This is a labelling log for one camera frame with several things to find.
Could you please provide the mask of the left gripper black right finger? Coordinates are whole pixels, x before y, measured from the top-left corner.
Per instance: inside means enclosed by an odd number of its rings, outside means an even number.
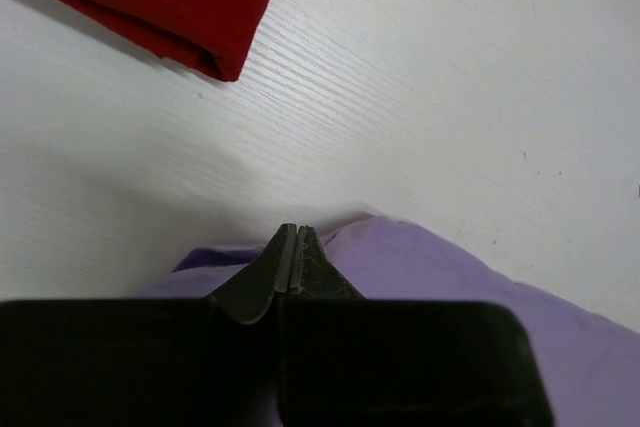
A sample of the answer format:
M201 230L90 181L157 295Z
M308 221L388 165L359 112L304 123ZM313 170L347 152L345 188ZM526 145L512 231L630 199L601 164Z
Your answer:
M484 301L369 300L296 236L278 302L286 426L550 426L528 335Z

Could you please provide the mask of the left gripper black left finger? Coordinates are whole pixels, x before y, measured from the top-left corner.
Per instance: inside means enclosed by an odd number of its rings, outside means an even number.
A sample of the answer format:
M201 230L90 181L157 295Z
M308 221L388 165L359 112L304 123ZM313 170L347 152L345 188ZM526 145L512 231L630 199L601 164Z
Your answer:
M293 228L201 298L1 306L5 426L222 425L272 374Z

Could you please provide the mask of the purple t shirt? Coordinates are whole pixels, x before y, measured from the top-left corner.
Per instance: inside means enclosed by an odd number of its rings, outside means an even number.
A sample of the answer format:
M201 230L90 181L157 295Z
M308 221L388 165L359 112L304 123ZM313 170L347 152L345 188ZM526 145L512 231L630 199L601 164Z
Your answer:
M376 217L320 240L329 260L372 298L489 300L524 323L559 426L639 423L639 336L491 270L412 224Z

